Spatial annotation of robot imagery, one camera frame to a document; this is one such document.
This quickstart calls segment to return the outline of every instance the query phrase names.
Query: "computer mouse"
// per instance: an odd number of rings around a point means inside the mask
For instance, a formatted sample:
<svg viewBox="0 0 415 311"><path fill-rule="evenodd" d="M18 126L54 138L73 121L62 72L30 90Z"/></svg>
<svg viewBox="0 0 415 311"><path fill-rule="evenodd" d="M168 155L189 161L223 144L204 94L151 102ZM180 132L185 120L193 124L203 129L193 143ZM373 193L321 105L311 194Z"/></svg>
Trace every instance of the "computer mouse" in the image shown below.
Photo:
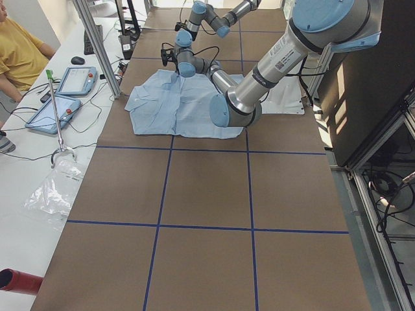
<svg viewBox="0 0 415 311"><path fill-rule="evenodd" d="M71 64L73 64L73 65L84 65L85 64L85 59L83 59L80 56L74 56L71 59Z"/></svg>

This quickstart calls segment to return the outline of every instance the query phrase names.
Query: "plastic bag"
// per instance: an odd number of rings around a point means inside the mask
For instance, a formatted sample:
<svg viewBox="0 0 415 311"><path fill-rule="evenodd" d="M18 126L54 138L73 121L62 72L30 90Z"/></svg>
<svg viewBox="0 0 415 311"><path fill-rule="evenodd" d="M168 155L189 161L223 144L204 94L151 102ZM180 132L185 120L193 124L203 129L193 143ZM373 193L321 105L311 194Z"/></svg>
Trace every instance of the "plastic bag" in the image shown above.
<svg viewBox="0 0 415 311"><path fill-rule="evenodd" d="M85 171L84 165L61 160L26 199L22 213L62 231Z"/></svg>

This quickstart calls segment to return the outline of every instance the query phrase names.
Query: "green handle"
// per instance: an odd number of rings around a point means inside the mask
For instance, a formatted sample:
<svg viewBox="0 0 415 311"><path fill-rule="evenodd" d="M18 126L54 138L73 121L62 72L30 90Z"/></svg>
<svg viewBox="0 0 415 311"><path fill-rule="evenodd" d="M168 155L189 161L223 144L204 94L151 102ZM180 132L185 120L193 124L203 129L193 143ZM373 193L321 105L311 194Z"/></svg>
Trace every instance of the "green handle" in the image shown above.
<svg viewBox="0 0 415 311"><path fill-rule="evenodd" d="M46 69L46 75L48 79L53 80L53 71L51 71L50 69Z"/></svg>

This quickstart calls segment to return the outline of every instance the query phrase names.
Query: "white desk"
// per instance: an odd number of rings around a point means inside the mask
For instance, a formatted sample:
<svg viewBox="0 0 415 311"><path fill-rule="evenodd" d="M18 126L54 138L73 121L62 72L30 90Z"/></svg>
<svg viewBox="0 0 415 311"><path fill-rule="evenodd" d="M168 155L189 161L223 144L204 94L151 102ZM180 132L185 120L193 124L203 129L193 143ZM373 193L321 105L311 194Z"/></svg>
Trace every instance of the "white desk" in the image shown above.
<svg viewBox="0 0 415 311"><path fill-rule="evenodd" d="M122 58L121 45L118 42L117 31L114 29L116 19L100 18L104 41L110 62ZM68 39L59 48L46 69L52 69L55 78L61 78L65 69L71 65L74 56L85 58L87 66L95 66L98 74L102 73L95 55L83 55L84 26L79 22ZM89 97L82 98L85 103L105 80L97 80ZM47 83L47 76L42 73L34 87ZM41 95L36 92L26 96L19 107L39 108ZM112 93L108 85L94 98L93 103L102 109L98 121L86 132L77 133L70 126L62 131L65 144L70 147L96 143L112 105ZM98 108L86 104L73 117L73 126L78 130L90 125L99 113ZM20 113L28 120L32 113ZM24 122L11 116L3 127L4 130L23 128ZM16 145L12 155L35 158L54 152L59 144L56 135L44 135L27 129L7 132L7 137ZM78 148L75 150L77 161L88 166L95 147ZM59 158L71 159L71 156L60 155ZM19 214L25 200L42 183L51 171L50 157L37 161L28 161L0 154L0 270L12 268L31 274L44 276L60 237L60 232L30 218ZM0 311L30 310L34 296L0 291Z"/></svg>

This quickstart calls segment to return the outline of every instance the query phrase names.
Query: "label sticker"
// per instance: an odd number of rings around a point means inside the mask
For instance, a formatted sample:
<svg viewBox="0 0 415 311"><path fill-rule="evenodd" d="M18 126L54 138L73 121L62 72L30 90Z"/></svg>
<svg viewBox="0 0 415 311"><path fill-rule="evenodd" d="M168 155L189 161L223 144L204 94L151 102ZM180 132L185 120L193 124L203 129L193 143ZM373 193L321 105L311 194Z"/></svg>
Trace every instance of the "label sticker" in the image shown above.
<svg viewBox="0 0 415 311"><path fill-rule="evenodd" d="M291 65L296 64L301 57L301 53L295 49L295 46L286 39L285 35L270 49L271 60L275 62L275 68L284 73Z"/></svg>

